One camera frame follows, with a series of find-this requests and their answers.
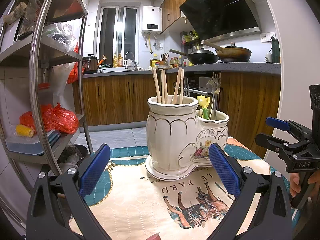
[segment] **placemat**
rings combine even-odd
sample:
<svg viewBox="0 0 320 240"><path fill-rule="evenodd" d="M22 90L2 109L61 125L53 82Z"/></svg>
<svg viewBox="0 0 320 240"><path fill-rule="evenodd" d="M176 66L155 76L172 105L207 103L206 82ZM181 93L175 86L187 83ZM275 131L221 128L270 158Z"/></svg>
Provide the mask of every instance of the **placemat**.
<svg viewBox="0 0 320 240"><path fill-rule="evenodd" d="M234 138L225 152L256 173L275 171ZM144 166L147 147L111 150L110 164L94 191L85 198L112 239L144 240L160 232L161 239L206 239L233 203L214 168L197 168L185 179L166 182L155 179ZM284 178L289 190L290 184ZM253 217L260 194L256 194L239 233ZM293 225L299 212L292 209ZM71 228L81 233L74 220Z"/></svg>

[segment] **water heater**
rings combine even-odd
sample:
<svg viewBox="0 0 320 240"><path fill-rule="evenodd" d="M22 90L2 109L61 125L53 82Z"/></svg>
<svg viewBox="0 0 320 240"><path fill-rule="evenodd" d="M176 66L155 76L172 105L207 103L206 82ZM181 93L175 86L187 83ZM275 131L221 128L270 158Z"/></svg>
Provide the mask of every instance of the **water heater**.
<svg viewBox="0 0 320 240"><path fill-rule="evenodd" d="M162 9L154 6L144 6L142 13L142 32L162 32Z"/></svg>

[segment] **screw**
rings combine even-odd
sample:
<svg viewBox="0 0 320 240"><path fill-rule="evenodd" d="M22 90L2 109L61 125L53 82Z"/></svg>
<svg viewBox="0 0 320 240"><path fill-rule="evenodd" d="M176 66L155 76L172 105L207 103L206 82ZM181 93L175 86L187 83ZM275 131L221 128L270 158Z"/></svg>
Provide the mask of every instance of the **screw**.
<svg viewBox="0 0 320 240"><path fill-rule="evenodd" d="M38 175L38 177L39 177L40 179L42 179L44 176L45 176L45 173L44 173L44 172L40 172L39 175Z"/></svg>
<svg viewBox="0 0 320 240"><path fill-rule="evenodd" d="M68 174L75 174L76 173L76 169L75 168L70 168L68 170Z"/></svg>
<svg viewBox="0 0 320 240"><path fill-rule="evenodd" d="M243 168L244 172L247 173L247 174L250 174L252 172L252 169L249 168L249 167L244 167Z"/></svg>
<svg viewBox="0 0 320 240"><path fill-rule="evenodd" d="M278 178L280 178L280 177L281 177L281 172L275 171L275 175L276 175Z"/></svg>

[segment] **blue gripper pad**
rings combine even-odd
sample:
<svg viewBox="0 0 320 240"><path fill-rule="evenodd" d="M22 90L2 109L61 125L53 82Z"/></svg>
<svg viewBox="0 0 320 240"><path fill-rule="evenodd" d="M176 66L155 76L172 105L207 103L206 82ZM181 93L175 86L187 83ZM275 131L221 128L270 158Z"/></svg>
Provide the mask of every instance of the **blue gripper pad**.
<svg viewBox="0 0 320 240"><path fill-rule="evenodd" d="M110 160L110 147L104 145L92 158L94 158L94 160L90 163L80 179L79 194L83 199L92 193L101 174L105 170Z"/></svg>
<svg viewBox="0 0 320 240"><path fill-rule="evenodd" d="M240 180L231 165L228 163L225 153L215 144L210 145L209 158L217 171L223 185L229 194L236 198L240 195Z"/></svg>
<svg viewBox="0 0 320 240"><path fill-rule="evenodd" d="M267 117L266 125L282 131L290 131L290 126L286 121L282 121L273 117Z"/></svg>

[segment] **pan handle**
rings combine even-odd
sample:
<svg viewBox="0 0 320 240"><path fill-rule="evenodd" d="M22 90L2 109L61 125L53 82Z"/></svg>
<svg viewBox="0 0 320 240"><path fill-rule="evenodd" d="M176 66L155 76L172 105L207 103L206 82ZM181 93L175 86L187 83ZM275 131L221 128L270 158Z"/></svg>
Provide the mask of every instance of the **pan handle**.
<svg viewBox="0 0 320 240"><path fill-rule="evenodd" d="M182 56L188 56L186 53L183 53L183 52L178 51L178 50L170 49L169 51L172 52L172 53L175 53L175 54L182 55Z"/></svg>
<svg viewBox="0 0 320 240"><path fill-rule="evenodd" d="M223 51L223 48L222 48L222 47L220 47L220 46L218 46L218 45L215 45L215 44L213 44L213 43L211 43L211 42L208 42L208 41L201 41L201 44L206 45L206 46L211 47L211 48L215 48L215 49L218 49L218 50Z"/></svg>

